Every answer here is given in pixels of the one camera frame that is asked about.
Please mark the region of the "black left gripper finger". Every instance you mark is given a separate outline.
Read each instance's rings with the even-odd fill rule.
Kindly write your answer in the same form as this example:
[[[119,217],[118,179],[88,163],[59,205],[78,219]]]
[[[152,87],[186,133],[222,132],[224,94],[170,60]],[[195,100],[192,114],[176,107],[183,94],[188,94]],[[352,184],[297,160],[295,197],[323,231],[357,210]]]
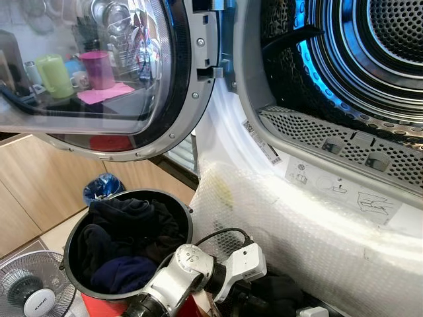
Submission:
[[[302,302],[304,293],[296,281],[288,275],[267,275],[259,280],[259,297],[267,301]]]
[[[256,313],[262,317],[296,317],[298,310],[304,307],[302,302],[293,299],[265,300],[267,305]]]

